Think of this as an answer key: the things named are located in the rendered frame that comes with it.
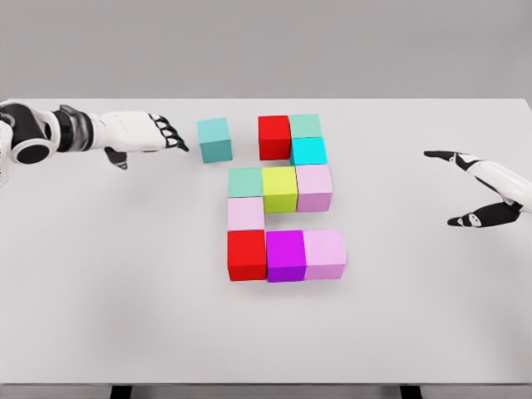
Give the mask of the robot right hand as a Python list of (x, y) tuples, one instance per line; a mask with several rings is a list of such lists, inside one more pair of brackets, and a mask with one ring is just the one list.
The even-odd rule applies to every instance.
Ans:
[(532, 214), (532, 182), (503, 165), (459, 151), (424, 150), (423, 155), (456, 165), (501, 198), (498, 203), (448, 219), (449, 226), (490, 228), (514, 223), (522, 214)]

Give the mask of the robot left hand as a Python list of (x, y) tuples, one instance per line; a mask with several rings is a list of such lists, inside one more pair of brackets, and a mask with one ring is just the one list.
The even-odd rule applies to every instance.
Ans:
[(127, 170), (131, 152), (157, 152), (177, 148), (189, 152), (189, 147), (170, 121), (146, 111), (109, 112), (101, 116), (95, 127), (93, 148), (102, 148), (108, 160), (121, 170)]

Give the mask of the teal cube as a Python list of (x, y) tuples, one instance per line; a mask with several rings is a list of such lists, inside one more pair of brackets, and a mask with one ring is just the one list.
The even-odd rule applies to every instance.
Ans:
[(233, 159), (229, 123), (225, 117), (196, 122), (202, 161), (205, 164)]

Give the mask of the mint green cube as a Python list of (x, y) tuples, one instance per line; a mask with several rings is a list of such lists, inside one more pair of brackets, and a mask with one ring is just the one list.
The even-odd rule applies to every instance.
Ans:
[(288, 116), (288, 121), (293, 138), (323, 136), (319, 114), (292, 114)]
[(260, 168), (229, 169), (230, 198), (261, 197), (263, 195), (262, 170)]

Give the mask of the pale pink cube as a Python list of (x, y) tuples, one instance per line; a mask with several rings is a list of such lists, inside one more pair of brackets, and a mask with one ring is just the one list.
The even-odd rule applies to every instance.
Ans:
[(303, 232), (307, 262), (305, 280), (340, 279), (347, 265), (347, 254), (339, 229)]
[(326, 212), (329, 210), (333, 185), (328, 165), (297, 165), (297, 212)]
[(228, 199), (228, 231), (264, 230), (264, 227), (261, 197)]

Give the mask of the red cube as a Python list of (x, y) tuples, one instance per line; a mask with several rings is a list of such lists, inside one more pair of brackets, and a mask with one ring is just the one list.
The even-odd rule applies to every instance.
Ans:
[(227, 233), (227, 269), (230, 281), (265, 280), (267, 257), (263, 230)]
[(259, 159), (287, 160), (291, 150), (288, 116), (259, 116)]

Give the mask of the yellow-green cube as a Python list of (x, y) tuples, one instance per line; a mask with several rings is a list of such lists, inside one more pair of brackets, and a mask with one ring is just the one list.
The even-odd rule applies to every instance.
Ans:
[(266, 214), (295, 213), (298, 183), (293, 166), (262, 169), (264, 212)]

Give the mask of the cyan cube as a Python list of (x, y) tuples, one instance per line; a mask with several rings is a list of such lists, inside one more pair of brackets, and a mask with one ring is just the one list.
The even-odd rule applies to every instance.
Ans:
[(290, 151), (291, 165), (325, 165), (328, 163), (322, 137), (293, 138)]

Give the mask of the magenta purple cube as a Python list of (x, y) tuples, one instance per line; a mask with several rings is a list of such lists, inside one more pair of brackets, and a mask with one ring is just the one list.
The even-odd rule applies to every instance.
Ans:
[(302, 230), (266, 232), (267, 281), (303, 281), (307, 260)]

